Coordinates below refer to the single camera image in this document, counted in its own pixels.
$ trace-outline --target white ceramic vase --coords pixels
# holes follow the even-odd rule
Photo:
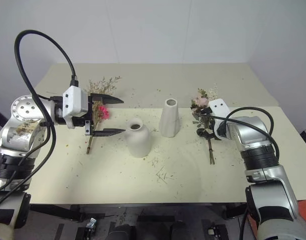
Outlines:
[[[172,138],[180,130],[178,101],[173,98],[165,100],[161,119],[159,121],[159,132],[164,137]]]
[[[129,152],[136,158],[147,156],[151,150],[149,129],[139,118],[132,118],[127,122],[125,140]]]

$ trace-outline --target white wall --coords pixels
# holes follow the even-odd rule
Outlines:
[[[272,2],[0,0],[0,111],[9,117],[12,101],[27,92],[13,53],[24,29],[47,33],[75,63],[239,63],[254,52]],[[34,85],[64,62],[38,36],[24,38],[21,55]]]
[[[274,7],[249,63],[301,132],[306,129],[306,0],[281,0]]]

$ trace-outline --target white vase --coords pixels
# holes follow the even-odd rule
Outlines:
[[[165,100],[165,105],[159,121],[159,132],[164,137],[172,138],[180,130],[178,101],[173,98]]]
[[[139,118],[132,118],[127,122],[125,140],[129,152],[136,158],[147,156],[151,150],[149,129]]]

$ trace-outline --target vase opening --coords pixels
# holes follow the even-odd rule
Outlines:
[[[132,124],[131,125],[131,129],[132,130],[136,130],[136,129],[139,129],[141,126],[139,124]]]
[[[166,104],[169,106],[174,106],[175,104],[177,104],[177,101],[175,101],[174,99],[169,99],[166,101]]]

